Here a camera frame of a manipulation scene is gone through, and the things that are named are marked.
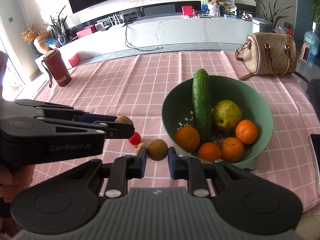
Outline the person's left hand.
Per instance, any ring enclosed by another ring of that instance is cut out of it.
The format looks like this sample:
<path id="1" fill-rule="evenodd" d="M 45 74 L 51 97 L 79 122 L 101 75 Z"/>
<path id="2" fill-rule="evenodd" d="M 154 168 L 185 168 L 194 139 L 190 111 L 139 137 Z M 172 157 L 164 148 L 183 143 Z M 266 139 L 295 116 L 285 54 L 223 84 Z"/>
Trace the person's left hand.
<path id="1" fill-rule="evenodd" d="M 28 165 L 10 173 L 6 167 L 1 165 L 1 198 L 6 203 L 11 203 L 20 192 L 31 185 L 34 171 L 35 165 Z"/>

